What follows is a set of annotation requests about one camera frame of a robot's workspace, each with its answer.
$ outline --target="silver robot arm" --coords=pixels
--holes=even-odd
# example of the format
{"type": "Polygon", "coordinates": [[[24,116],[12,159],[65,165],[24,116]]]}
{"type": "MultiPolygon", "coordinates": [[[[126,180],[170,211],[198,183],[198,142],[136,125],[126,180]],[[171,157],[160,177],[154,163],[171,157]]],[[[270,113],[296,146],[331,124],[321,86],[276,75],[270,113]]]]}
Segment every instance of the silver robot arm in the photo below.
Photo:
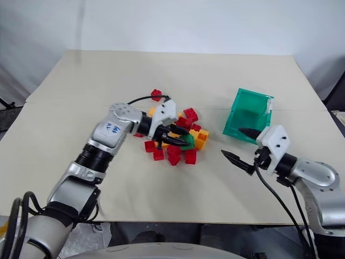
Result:
{"type": "MultiPolygon", "coordinates": [[[[279,183],[287,180],[302,194],[319,258],[345,258],[345,194],[335,169],[286,153],[290,140],[280,125],[266,127],[262,132],[248,128],[240,131],[259,145],[255,163],[268,174],[277,174],[279,183]]],[[[254,173],[255,166],[222,152],[234,165],[250,175],[254,173]]]]}
{"type": "Polygon", "coordinates": [[[102,183],[108,164],[127,133],[138,132],[158,142],[189,145],[182,139],[167,136],[169,131],[186,134],[184,129],[170,125],[176,120],[176,104],[171,99],[157,107],[152,118],[128,104],[113,104],[78,158],[55,185],[45,210],[29,218],[19,258],[57,258],[72,228],[78,222],[85,222],[94,210],[100,195],[97,185],[102,183]]]}

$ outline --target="white wall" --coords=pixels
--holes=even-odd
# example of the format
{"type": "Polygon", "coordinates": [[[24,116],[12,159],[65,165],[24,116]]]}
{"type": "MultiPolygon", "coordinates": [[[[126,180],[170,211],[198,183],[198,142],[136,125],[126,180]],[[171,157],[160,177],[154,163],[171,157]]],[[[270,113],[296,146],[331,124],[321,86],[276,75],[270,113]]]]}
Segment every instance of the white wall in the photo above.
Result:
{"type": "Polygon", "coordinates": [[[0,95],[24,102],[80,48],[292,54],[324,97],[345,70],[345,1],[2,0],[0,65],[20,94],[0,78],[0,95]]]}

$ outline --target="table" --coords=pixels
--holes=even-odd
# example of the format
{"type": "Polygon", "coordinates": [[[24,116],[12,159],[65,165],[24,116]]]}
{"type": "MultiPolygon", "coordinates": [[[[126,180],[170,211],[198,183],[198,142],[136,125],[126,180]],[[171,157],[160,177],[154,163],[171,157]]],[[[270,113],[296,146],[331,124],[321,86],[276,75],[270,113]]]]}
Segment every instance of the table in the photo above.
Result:
{"type": "MultiPolygon", "coordinates": [[[[256,176],[229,163],[225,149],[252,161],[256,146],[222,135],[237,89],[275,96],[272,124],[292,140],[289,152],[332,165],[345,179],[345,139],[291,56],[67,51],[0,142],[0,215],[34,191],[43,205],[109,105],[158,88],[178,110],[193,107],[210,139],[197,165],[153,161],[128,136],[99,186],[98,220],[291,224],[256,176]]],[[[151,100],[136,104],[148,111],[151,100]]],[[[276,189],[299,223],[288,188],[276,189]]]]}

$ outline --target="tabletop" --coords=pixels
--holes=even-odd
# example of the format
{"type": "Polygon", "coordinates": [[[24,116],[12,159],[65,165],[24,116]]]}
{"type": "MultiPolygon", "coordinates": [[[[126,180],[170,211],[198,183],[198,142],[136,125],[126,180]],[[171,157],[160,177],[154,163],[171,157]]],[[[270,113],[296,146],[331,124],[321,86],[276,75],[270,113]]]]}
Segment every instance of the tabletop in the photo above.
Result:
{"type": "MultiPolygon", "coordinates": [[[[99,186],[97,219],[291,224],[258,178],[220,152],[250,162],[256,150],[222,135],[239,87],[275,97],[272,124],[285,127],[289,153],[328,163],[345,178],[345,139],[290,56],[67,51],[0,142],[0,215],[8,215],[12,200],[27,190],[45,204],[109,105],[158,88],[178,111],[195,108],[199,124],[210,132],[206,147],[196,165],[172,167],[167,160],[153,161],[143,139],[127,136],[99,186]]],[[[148,111],[157,103],[137,105],[148,111]]],[[[289,189],[273,176],[265,178],[301,223],[289,189]]]]}

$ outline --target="green translucent box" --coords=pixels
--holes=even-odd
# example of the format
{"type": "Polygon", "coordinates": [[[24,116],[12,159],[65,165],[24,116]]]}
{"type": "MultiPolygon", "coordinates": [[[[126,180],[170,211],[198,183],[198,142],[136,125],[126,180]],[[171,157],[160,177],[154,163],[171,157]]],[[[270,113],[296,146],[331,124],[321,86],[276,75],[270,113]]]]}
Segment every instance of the green translucent box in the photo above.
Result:
{"type": "Polygon", "coordinates": [[[226,121],[223,134],[256,144],[255,140],[241,133],[239,128],[254,128],[262,131],[271,124],[272,96],[238,89],[226,121]]]}

